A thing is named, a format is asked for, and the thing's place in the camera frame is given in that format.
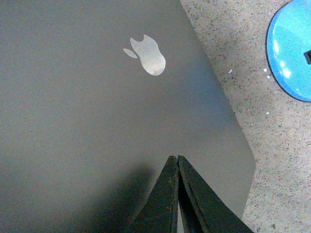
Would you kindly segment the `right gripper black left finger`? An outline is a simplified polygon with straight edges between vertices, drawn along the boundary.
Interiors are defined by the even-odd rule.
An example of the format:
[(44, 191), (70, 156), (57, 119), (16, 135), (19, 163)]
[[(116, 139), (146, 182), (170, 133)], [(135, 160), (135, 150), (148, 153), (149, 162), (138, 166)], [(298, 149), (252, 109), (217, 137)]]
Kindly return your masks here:
[(147, 201), (130, 225), (131, 233), (175, 233), (178, 219), (179, 167), (169, 156)]

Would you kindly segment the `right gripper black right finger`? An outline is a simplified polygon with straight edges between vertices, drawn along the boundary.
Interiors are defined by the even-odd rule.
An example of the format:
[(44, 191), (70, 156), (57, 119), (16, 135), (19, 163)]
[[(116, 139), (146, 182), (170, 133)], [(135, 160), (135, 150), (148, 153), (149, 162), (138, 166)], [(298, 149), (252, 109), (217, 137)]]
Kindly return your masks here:
[(186, 233), (251, 233), (184, 157), (179, 167), (179, 206)]

